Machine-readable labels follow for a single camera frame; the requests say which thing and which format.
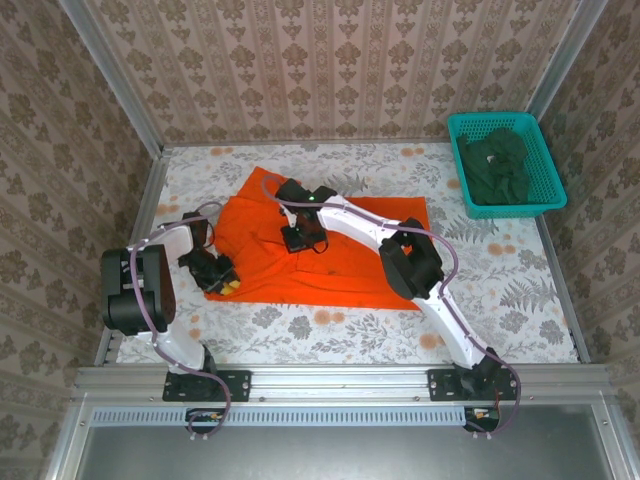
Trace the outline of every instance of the plastic basket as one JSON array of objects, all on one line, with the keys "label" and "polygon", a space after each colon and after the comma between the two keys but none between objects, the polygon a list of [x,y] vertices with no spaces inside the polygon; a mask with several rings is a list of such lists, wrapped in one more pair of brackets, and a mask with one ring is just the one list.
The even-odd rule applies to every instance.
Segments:
[{"label": "plastic basket", "polygon": [[[567,204],[558,171],[551,159],[536,119],[528,113],[458,113],[449,117],[449,135],[460,176],[467,215],[471,218],[535,217]],[[524,140],[529,155],[525,167],[529,173],[529,203],[526,205],[476,205],[471,200],[456,139],[466,134],[469,142],[481,140],[497,128],[508,128]]]}]

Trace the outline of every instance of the table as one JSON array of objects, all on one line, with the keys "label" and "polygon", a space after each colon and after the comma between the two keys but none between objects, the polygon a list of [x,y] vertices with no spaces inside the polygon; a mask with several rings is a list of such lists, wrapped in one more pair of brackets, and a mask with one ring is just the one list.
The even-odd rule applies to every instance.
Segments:
[{"label": "table", "polygon": [[[465,214],[451,146],[304,144],[180,147],[172,151],[154,225],[207,200],[225,202],[256,167],[327,185],[345,196],[424,196],[434,232],[460,257],[450,289],[470,324],[515,363],[578,361],[534,219],[475,221]],[[446,250],[439,248],[450,265]],[[441,338],[417,311],[207,301],[186,271],[171,268],[178,312],[218,363],[449,363]],[[118,363],[156,363],[149,345],[124,338]]]}]

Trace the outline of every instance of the wall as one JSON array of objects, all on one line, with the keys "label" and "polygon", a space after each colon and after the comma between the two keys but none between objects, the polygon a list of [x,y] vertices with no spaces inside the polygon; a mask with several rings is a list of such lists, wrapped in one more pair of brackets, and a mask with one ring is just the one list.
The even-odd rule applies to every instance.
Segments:
[{"label": "wall", "polygon": [[541,125],[569,196],[547,216],[593,360],[640,445],[640,2],[610,0]]},{"label": "wall", "polygon": [[150,159],[55,0],[0,2],[0,478],[35,478]]},{"label": "wall", "polygon": [[89,0],[165,143],[447,137],[522,110],[577,0]]}]

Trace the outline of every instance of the purple cable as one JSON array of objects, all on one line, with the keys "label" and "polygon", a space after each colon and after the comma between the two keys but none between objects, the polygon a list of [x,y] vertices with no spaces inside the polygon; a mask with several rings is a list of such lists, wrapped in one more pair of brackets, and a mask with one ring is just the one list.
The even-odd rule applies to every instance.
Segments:
[{"label": "purple cable", "polygon": [[[205,203],[201,207],[198,207],[197,211],[199,211],[200,208],[203,208],[203,207],[208,206],[208,205],[214,205],[214,204],[218,206],[218,209],[216,210],[216,212],[214,212],[214,214],[215,214],[222,208],[222,204],[220,204],[219,202],[215,202],[215,201]],[[129,258],[129,268],[131,269],[131,280],[132,280],[131,283],[133,285],[133,292],[134,292],[134,294],[136,296],[136,300],[138,301],[138,306],[140,307],[140,312],[142,313],[142,317],[144,318],[145,323],[147,324],[147,326],[149,327],[149,330],[151,331],[151,344],[152,344],[153,349],[155,350],[155,352],[158,354],[158,356],[160,358],[165,360],[167,363],[178,367],[180,370],[183,370],[183,371],[185,371],[187,373],[190,373],[192,375],[197,375],[199,377],[210,378],[210,379],[214,380],[215,382],[217,382],[220,385],[220,387],[222,388],[222,391],[223,391],[224,397],[225,397],[225,404],[226,404],[225,405],[225,409],[224,409],[224,413],[222,414],[222,417],[220,418],[220,420],[218,422],[218,425],[216,425],[210,432],[208,432],[207,435],[213,435],[213,434],[217,433],[218,430],[220,429],[220,427],[222,427],[222,424],[224,423],[224,421],[227,419],[227,415],[229,414],[229,410],[231,409],[231,392],[229,391],[229,387],[227,387],[227,384],[224,382],[224,380],[222,380],[217,375],[214,375],[213,373],[201,372],[201,371],[196,370],[194,368],[191,368],[191,367],[188,367],[186,365],[183,365],[180,362],[178,362],[178,361],[174,360],[173,358],[171,358],[169,355],[165,354],[163,351],[161,351],[158,348],[157,339],[158,339],[158,333],[159,332],[158,332],[158,329],[156,328],[156,326],[154,325],[153,320],[151,319],[151,316],[149,315],[149,312],[147,311],[147,308],[145,307],[144,300],[142,298],[142,291],[140,290],[140,285],[138,285],[138,281],[137,281],[137,278],[138,278],[138,266],[136,264],[136,257],[137,257],[137,254],[138,254],[138,250],[140,250],[148,242],[150,242],[152,240],[155,240],[156,238],[164,235],[169,230],[173,230],[174,228],[180,227],[182,225],[187,225],[188,223],[191,223],[191,222],[198,222],[200,220],[207,220],[209,217],[211,217],[214,214],[188,218],[186,220],[180,220],[178,222],[175,222],[175,223],[172,223],[170,225],[167,225],[167,226],[159,228],[155,232],[151,233],[147,239],[142,239],[138,243],[136,243],[133,246],[133,249],[131,250],[131,256]],[[193,431],[192,424],[193,424],[193,421],[189,421],[189,424],[187,426],[187,430],[189,431],[189,433],[191,433],[193,435],[196,435],[196,433]]]},{"label": "purple cable", "polygon": [[459,260],[458,260],[458,255],[456,254],[455,249],[453,248],[453,245],[451,245],[445,238],[441,237],[440,235],[430,232],[428,230],[424,230],[422,228],[414,228],[414,227],[404,227],[401,225],[395,225],[395,224],[387,224],[384,222],[381,222],[373,217],[370,217],[369,215],[360,212],[359,210],[356,210],[354,208],[351,208],[349,206],[345,206],[339,203],[301,203],[301,202],[289,202],[286,200],[280,200],[279,198],[277,198],[275,195],[273,195],[271,192],[269,192],[269,190],[267,190],[267,182],[268,181],[275,181],[278,185],[282,185],[282,182],[280,181],[280,179],[278,177],[276,177],[275,175],[266,175],[263,179],[262,179],[262,191],[264,192],[264,194],[271,200],[279,203],[280,205],[284,205],[284,206],[288,206],[288,207],[316,207],[316,208],[338,208],[340,210],[344,210],[347,211],[349,213],[353,213],[354,215],[367,220],[371,223],[373,223],[374,225],[377,225],[378,227],[382,227],[382,228],[388,228],[389,230],[396,230],[396,231],[400,231],[400,232],[407,232],[407,233],[415,233],[418,235],[425,235],[427,237],[433,238],[435,240],[438,240],[442,245],[444,245],[446,247],[447,250],[449,250],[449,253],[451,254],[451,258],[453,260],[453,267],[451,269],[451,273],[449,273],[449,275],[447,276],[447,278],[445,278],[442,283],[440,284],[440,288],[438,289],[438,294],[440,295],[440,298],[442,299],[444,305],[447,307],[447,309],[449,310],[449,312],[451,313],[451,315],[453,316],[454,320],[456,321],[456,323],[458,324],[458,326],[462,329],[463,333],[465,334],[465,336],[469,339],[469,341],[471,342],[471,344],[477,348],[480,352],[482,352],[484,355],[486,355],[487,357],[491,358],[492,360],[500,363],[501,365],[503,365],[507,370],[509,370],[509,372],[511,372],[511,374],[513,375],[513,378],[516,381],[516,399],[515,402],[513,404],[513,410],[511,411],[511,414],[509,415],[509,418],[507,419],[507,421],[499,426],[498,428],[496,428],[493,432],[484,432],[487,436],[489,435],[495,435],[497,433],[500,433],[502,431],[504,431],[506,428],[509,427],[509,425],[511,425],[511,423],[513,422],[513,420],[515,419],[517,413],[518,413],[518,409],[520,407],[520,399],[521,399],[521,393],[522,393],[522,382],[520,381],[520,376],[518,375],[518,372],[516,372],[515,368],[513,368],[509,363],[505,362],[503,359],[501,359],[500,357],[498,357],[497,355],[494,355],[493,353],[489,352],[486,348],[484,348],[482,345],[480,345],[478,343],[478,341],[471,335],[471,332],[469,331],[469,329],[465,326],[464,322],[458,317],[458,315],[456,314],[455,310],[453,309],[452,305],[449,303],[449,301],[447,300],[447,297],[445,296],[445,287],[451,282],[451,280],[453,280],[453,278],[456,276],[456,274],[458,273],[458,268],[459,268]]}]

